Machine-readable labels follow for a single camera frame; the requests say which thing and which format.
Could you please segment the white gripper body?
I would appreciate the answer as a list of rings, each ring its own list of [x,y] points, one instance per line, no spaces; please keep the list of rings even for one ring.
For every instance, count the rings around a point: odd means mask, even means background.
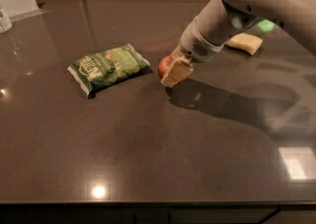
[[[207,41],[198,29],[197,20],[193,19],[185,28],[171,55],[173,58],[184,57],[190,63],[206,63],[222,48],[223,44],[215,45]]]

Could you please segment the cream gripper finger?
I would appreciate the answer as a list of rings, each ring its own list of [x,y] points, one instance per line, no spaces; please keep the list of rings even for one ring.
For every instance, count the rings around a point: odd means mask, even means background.
[[[193,66],[184,58],[173,58],[169,69],[161,78],[161,83],[169,88],[183,82],[192,72]]]

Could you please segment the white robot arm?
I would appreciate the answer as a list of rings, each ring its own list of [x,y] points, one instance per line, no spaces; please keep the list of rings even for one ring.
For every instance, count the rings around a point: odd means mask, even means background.
[[[158,66],[169,88],[206,63],[233,37],[267,19],[309,52],[316,52],[316,0],[210,0],[184,30],[179,44]]]

